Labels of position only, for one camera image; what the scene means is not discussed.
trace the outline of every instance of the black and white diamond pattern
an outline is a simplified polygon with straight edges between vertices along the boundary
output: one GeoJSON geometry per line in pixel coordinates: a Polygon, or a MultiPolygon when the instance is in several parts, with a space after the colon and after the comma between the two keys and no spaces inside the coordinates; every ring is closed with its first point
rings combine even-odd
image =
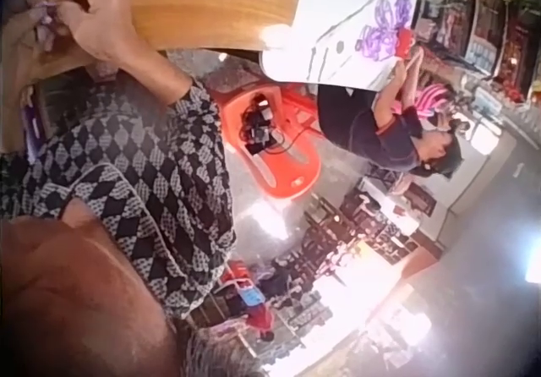
{"type": "Polygon", "coordinates": [[[186,316],[235,240],[219,112],[194,82],[163,117],[124,79],[92,89],[85,108],[64,114],[32,167],[2,156],[2,180],[13,170],[24,177],[22,188],[2,186],[2,215],[59,217],[73,197],[84,200],[166,312],[186,316]]]}

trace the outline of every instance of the purple drawing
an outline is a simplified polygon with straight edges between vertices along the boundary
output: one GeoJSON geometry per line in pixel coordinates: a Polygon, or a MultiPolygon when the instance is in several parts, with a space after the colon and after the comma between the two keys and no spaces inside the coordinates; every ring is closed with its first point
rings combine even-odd
{"type": "Polygon", "coordinates": [[[398,42],[398,30],[407,26],[411,13],[411,0],[396,0],[394,12],[389,0],[377,0],[374,12],[377,26],[364,26],[355,50],[376,62],[393,57],[398,42]]]}

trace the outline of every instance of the black cap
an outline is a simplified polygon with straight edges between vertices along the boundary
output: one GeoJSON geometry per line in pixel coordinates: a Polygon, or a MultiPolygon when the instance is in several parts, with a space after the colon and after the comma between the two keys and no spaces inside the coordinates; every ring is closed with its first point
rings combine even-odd
{"type": "Polygon", "coordinates": [[[462,150],[457,136],[456,127],[448,131],[451,142],[445,147],[445,154],[437,159],[432,159],[413,168],[410,173],[419,177],[430,177],[433,174],[441,174],[449,177],[462,164],[462,150]]]}

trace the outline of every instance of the orange plastic stool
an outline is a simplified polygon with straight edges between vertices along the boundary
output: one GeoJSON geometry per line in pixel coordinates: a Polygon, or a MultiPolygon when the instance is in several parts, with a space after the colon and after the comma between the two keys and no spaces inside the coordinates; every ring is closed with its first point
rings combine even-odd
{"type": "Polygon", "coordinates": [[[314,185],[321,171],[320,156],[306,134],[308,129],[292,115],[291,108],[285,107],[278,85],[261,80],[226,94],[212,91],[212,95],[220,107],[224,140],[240,155],[267,195],[276,199],[293,199],[314,185]],[[275,128],[284,139],[293,142],[264,150],[257,155],[269,169],[274,184],[265,178],[256,164],[255,156],[250,155],[246,143],[241,139],[243,114],[257,95],[263,95],[269,100],[275,128]],[[303,156],[304,161],[290,153],[292,148],[303,156]]]}
{"type": "Polygon", "coordinates": [[[325,136],[320,130],[314,128],[314,123],[318,122],[318,106],[315,96],[304,96],[300,90],[304,84],[289,83],[281,87],[281,96],[283,99],[284,113],[288,118],[295,120],[304,130],[324,139],[325,136]]]}

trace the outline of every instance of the pink backpack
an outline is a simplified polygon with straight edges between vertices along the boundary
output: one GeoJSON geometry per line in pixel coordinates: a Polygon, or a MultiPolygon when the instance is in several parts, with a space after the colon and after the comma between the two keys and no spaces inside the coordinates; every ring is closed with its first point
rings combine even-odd
{"type": "MultiPolygon", "coordinates": [[[[432,84],[418,91],[415,109],[417,109],[419,117],[433,116],[447,102],[447,98],[443,95],[448,92],[449,90],[443,84],[432,84]]],[[[399,114],[402,110],[402,103],[395,101],[393,110],[399,114]]]]}

